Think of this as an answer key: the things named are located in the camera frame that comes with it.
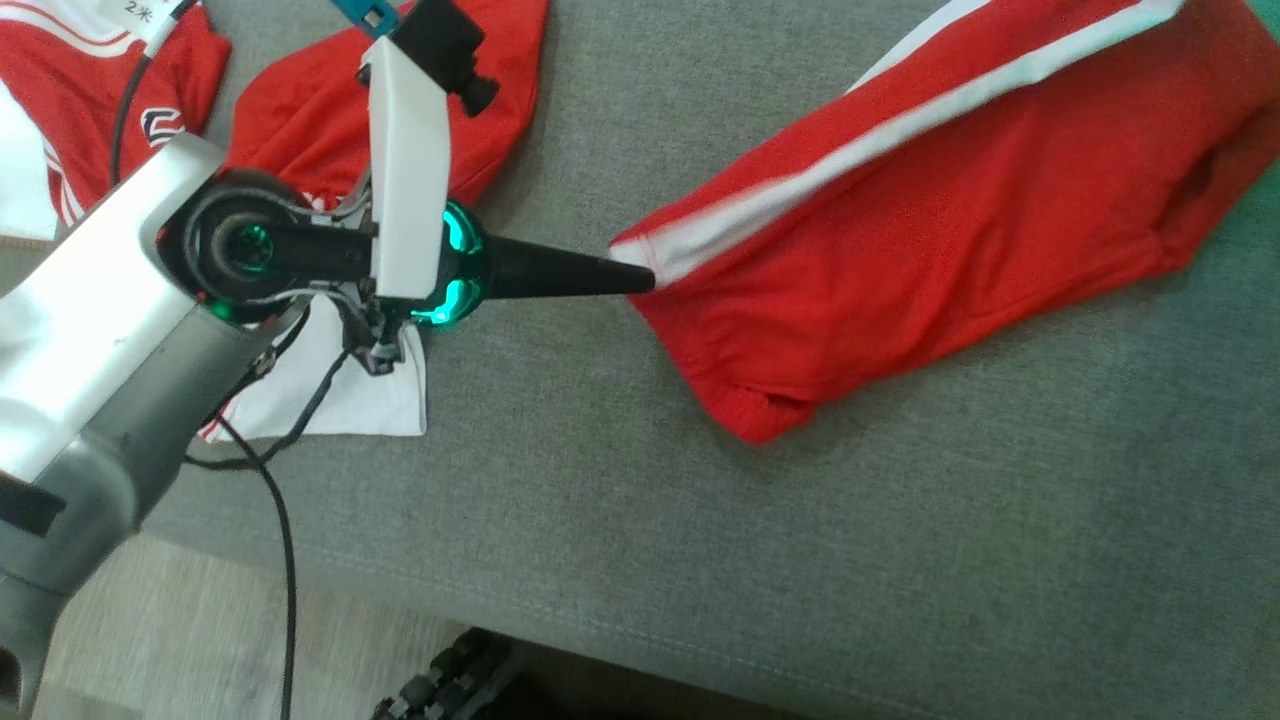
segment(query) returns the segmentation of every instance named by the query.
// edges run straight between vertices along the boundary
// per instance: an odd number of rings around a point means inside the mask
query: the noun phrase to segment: gray sofa cushion
[[[481,215],[603,252],[937,5],[556,0],[534,128]],[[340,26],[321,0],[212,13],[228,97]],[[625,301],[492,302],[429,338],[425,438],[275,462],[302,573],[817,716],[1280,715],[1277,228],[1274,172],[1189,272],[763,448]],[[251,475],[184,471],[147,529],[279,565]]]

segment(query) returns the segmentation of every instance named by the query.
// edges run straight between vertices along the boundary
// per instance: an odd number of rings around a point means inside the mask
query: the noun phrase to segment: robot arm
[[[180,135],[0,299],[0,720],[29,716],[69,598],[314,295],[339,301],[357,357],[385,373],[404,323],[653,288],[645,269],[485,233],[448,200],[448,94],[476,113],[497,91],[474,70],[483,35],[448,0],[388,35],[378,8],[355,13],[376,40],[371,167],[347,206],[221,173],[220,150]]]

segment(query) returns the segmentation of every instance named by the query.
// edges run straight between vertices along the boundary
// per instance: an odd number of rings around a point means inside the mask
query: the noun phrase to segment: black cable
[[[298,340],[300,334],[302,334],[302,328],[307,327],[307,320],[310,319],[311,319],[311,304],[308,302],[307,306],[302,309],[302,314],[298,315],[298,322],[293,323],[293,327],[289,328],[289,332],[284,333],[284,340],[280,341],[280,345],[275,346],[276,357],[284,355],[285,350],[293,347],[293,342]]]
[[[120,184],[120,152],[124,146],[124,123],[129,118],[133,96],[138,94],[138,86],[142,85],[142,76],[146,74],[150,67],[151,58],[148,55],[138,58],[138,64],[133,65],[133,74],[129,76],[129,81],[124,85],[124,95],[120,96],[120,104],[115,109],[115,128],[111,131],[111,187]]]
[[[187,14],[187,10],[196,5],[196,1],[197,0],[182,0],[182,3],[174,6],[173,12],[169,13],[169,17],[177,24],[177,22]],[[138,64],[133,65],[133,73],[129,76],[128,82],[124,83],[124,94],[120,95],[120,104],[115,108],[115,126],[111,129],[111,150],[108,165],[111,187],[120,184],[120,154],[124,150],[124,124],[129,119],[129,108],[133,105],[133,96],[138,94],[138,86],[142,85],[142,76],[145,76],[147,73],[147,68],[151,67],[151,55],[148,53],[152,53],[150,46],[142,51],[142,56],[138,58]]]
[[[293,557],[293,530],[289,527],[289,511],[284,507],[284,493],[276,484],[271,471],[266,469],[266,461],[253,452],[236,428],[227,421],[227,418],[218,416],[218,424],[232,436],[236,445],[244,451],[244,457],[253,464],[257,474],[262,477],[266,488],[271,491],[271,500],[275,501],[275,512],[280,518],[280,538],[284,544],[284,592],[288,609],[284,620],[284,679],[280,685],[280,720],[289,720],[293,712],[293,656],[298,646],[298,569]]]
[[[293,427],[289,428],[288,434],[271,443],[271,447],[269,447],[266,452],[261,455],[262,462],[270,462],[280,451],[287,450],[293,443],[298,442],[298,438],[301,438],[302,433],[307,429],[307,424],[311,423],[311,416],[316,414],[316,410],[320,409],[320,404],[324,402],[325,396],[329,395],[329,388],[333,387],[333,378],[334,375],[338,374],[338,370],[342,369],[342,365],[343,363],[347,361],[347,357],[351,357],[351,351],[343,350],[338,355],[338,357],[333,361],[333,364],[329,365],[329,370],[325,372],[324,379],[320,380],[320,386],[316,387],[314,393],[311,393],[311,398],[307,400],[307,404],[302,409],[302,413],[298,415],[298,419],[293,421]],[[183,457],[183,461],[187,462],[188,465],[195,465],[197,468],[204,468],[205,470],[215,470],[215,471],[252,470],[257,466],[252,461],[247,461],[238,457],[232,460],[200,460],[187,455]]]

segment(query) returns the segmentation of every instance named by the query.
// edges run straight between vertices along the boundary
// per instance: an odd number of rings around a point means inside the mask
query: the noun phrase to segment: white cloth
[[[58,213],[44,147],[36,123],[0,82],[0,236],[54,240]]]
[[[307,425],[306,434],[420,436],[426,432],[426,356],[416,327],[401,332],[404,363],[389,375],[370,377],[348,359]],[[311,319],[275,369],[236,396],[223,410],[244,437],[280,437],[342,351],[342,320],[328,297],[311,301]],[[220,425],[201,437],[229,441]]]

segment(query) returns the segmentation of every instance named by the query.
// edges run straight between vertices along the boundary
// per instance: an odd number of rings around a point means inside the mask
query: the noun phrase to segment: black logo
[[[187,129],[187,126],[182,124],[182,110],[174,108],[147,108],[140,119],[142,135],[147,136],[147,145],[151,147],[164,145]]]

